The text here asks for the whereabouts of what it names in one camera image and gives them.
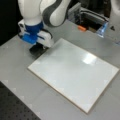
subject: whiteboard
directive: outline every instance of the whiteboard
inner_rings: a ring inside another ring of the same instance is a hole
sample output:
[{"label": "whiteboard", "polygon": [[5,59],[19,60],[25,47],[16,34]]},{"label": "whiteboard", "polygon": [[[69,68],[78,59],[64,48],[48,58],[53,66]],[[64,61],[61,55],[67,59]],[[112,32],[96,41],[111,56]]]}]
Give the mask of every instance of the whiteboard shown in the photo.
[{"label": "whiteboard", "polygon": [[119,71],[64,39],[28,69],[86,113]]}]

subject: black cable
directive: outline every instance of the black cable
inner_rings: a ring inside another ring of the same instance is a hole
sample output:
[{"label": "black cable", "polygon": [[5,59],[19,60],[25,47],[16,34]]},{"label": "black cable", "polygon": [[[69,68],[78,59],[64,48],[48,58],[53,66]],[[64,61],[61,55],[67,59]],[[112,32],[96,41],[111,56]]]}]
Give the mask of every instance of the black cable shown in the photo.
[{"label": "black cable", "polygon": [[93,14],[93,15],[96,15],[96,16],[102,18],[104,21],[109,22],[107,19],[105,19],[105,17],[102,17],[101,15],[98,15],[98,14],[93,13],[93,12],[91,12],[91,11],[83,11],[83,10],[82,10],[81,12],[83,12],[83,13],[91,13],[91,14]]}]

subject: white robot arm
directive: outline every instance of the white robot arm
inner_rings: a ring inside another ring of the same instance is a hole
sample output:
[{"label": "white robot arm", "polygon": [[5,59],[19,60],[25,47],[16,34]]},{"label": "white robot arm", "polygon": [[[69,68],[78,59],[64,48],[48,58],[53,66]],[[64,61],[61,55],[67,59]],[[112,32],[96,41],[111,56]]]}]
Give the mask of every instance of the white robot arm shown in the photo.
[{"label": "white robot arm", "polygon": [[23,20],[19,23],[22,39],[35,44],[39,42],[45,47],[53,45],[52,36],[44,31],[45,23],[49,27],[57,27],[64,23],[68,7],[72,0],[18,0]]}]

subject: table surface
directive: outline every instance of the table surface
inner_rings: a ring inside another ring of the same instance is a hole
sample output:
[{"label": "table surface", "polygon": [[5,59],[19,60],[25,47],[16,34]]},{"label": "table surface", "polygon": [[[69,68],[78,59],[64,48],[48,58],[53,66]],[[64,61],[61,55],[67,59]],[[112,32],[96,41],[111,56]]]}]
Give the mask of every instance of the table surface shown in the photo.
[{"label": "table surface", "polygon": [[[64,38],[120,68],[120,46],[66,21],[48,28],[55,41]],[[120,118],[120,74],[108,86],[89,114],[32,74],[27,68],[35,61],[31,45],[15,36],[0,47],[0,81],[42,120],[117,120]]]}]

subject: wall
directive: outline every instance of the wall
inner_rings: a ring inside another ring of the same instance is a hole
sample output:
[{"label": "wall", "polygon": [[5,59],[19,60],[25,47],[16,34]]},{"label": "wall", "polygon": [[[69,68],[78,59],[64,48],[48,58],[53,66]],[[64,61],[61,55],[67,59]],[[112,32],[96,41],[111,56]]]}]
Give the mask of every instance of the wall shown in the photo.
[{"label": "wall", "polygon": [[0,0],[0,45],[17,34],[20,19],[17,0]]}]

